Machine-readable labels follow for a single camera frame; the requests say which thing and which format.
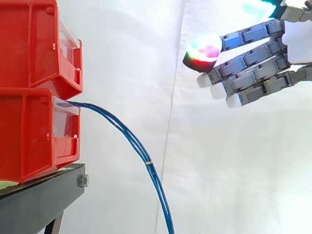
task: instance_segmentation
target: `blue cable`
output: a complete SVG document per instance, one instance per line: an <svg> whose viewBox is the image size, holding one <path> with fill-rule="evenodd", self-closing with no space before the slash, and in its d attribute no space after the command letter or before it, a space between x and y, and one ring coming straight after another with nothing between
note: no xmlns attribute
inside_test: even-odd
<svg viewBox="0 0 312 234"><path fill-rule="evenodd" d="M141 159L144 161L146 165L146 169L151 177L151 180L155 186L157 195L159 197L160 204L161 204L164 217L166 220L168 232L169 234L174 234L175 231L174 231L174 225L173 225L173 221L171 217L171 212L170 212L169 204L168 204L165 192L163 190L160 178L157 174L154 164L152 163L151 157L149 156L149 154L147 153L146 149L144 148L142 143L139 141L139 139L116 116L106 111L105 109L99 106L90 104L90 103L80 103L80 102L73 102L73 101L70 101L69 103L74 106L88 108L90 110L97 112L98 114L106 118L112 125L114 125L119 131L121 131L124 134L124 136L128 139L133 149L139 154Z"/></svg>

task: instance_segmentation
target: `green light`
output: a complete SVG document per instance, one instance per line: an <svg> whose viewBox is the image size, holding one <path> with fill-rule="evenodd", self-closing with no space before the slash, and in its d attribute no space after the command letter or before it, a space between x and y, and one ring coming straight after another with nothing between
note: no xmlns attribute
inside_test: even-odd
<svg viewBox="0 0 312 234"><path fill-rule="evenodd" d="M276 6L260 0L248 0L243 4L243 10L254 17L257 22L268 20L275 11Z"/></svg>

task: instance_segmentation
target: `white backdrop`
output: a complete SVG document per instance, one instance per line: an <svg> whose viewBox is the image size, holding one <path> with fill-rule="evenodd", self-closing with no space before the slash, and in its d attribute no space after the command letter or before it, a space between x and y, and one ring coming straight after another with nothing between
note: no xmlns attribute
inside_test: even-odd
<svg viewBox="0 0 312 234"><path fill-rule="evenodd" d="M312 86L239 109L181 63L205 31L249 26L232 0L59 0L84 42L84 93L124 121L163 176L177 234L312 232ZM235 50L220 61L237 55ZM82 116L90 187L62 234L165 234L144 164L102 117Z"/></svg>

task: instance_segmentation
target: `orange plastic crate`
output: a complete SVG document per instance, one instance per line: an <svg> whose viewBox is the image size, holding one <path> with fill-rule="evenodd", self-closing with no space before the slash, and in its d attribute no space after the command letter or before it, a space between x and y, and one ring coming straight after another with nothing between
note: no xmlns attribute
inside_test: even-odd
<svg viewBox="0 0 312 234"><path fill-rule="evenodd" d="M56 0L0 0L0 87L48 88L63 100L82 92L82 43Z"/></svg>
<svg viewBox="0 0 312 234"><path fill-rule="evenodd" d="M0 180L24 183L79 159L78 107L40 88L0 88L0 107Z"/></svg>

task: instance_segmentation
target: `black metal stand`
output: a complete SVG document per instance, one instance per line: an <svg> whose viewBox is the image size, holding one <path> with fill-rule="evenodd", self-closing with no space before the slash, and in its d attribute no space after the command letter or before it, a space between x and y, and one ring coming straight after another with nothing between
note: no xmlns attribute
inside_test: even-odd
<svg viewBox="0 0 312 234"><path fill-rule="evenodd" d="M63 211L84 193L84 164L71 164L27 184L0 190L0 233L58 234Z"/></svg>

